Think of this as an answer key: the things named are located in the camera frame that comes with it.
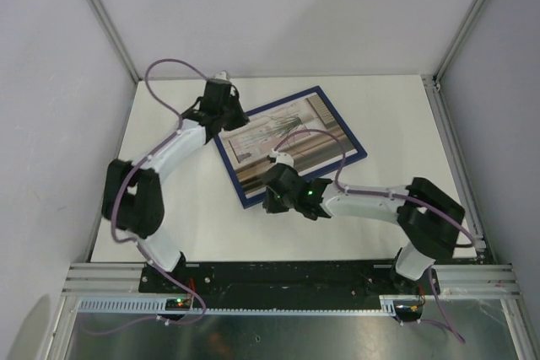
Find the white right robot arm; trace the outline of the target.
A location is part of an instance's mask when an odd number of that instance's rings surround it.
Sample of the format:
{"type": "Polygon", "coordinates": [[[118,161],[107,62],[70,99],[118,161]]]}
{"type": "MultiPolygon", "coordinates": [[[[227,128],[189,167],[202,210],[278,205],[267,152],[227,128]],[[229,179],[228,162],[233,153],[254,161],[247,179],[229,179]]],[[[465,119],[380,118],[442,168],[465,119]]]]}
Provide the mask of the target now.
{"type": "Polygon", "coordinates": [[[465,209],[430,180],[415,177],[410,185],[354,189],[314,178],[303,179],[287,164],[262,175],[263,208],[270,214],[294,210],[304,218],[356,217],[398,226],[407,236],[389,272],[398,293],[410,293],[436,261],[453,257],[465,209]]]}

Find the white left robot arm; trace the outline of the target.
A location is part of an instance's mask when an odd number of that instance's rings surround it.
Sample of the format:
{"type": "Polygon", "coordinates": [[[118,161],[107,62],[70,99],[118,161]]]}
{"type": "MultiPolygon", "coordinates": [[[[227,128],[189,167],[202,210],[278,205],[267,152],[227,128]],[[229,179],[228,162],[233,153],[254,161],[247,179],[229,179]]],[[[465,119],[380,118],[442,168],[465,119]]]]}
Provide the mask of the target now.
{"type": "Polygon", "coordinates": [[[233,131],[249,122],[237,88],[223,78],[210,78],[203,95],[180,114],[174,130],[158,145],[133,160],[112,160],[106,171],[101,215],[126,240],[138,244],[147,262],[159,268],[157,282],[174,293],[185,286],[185,256],[163,224],[162,186],[179,164],[213,140],[221,131],[233,131]]]}

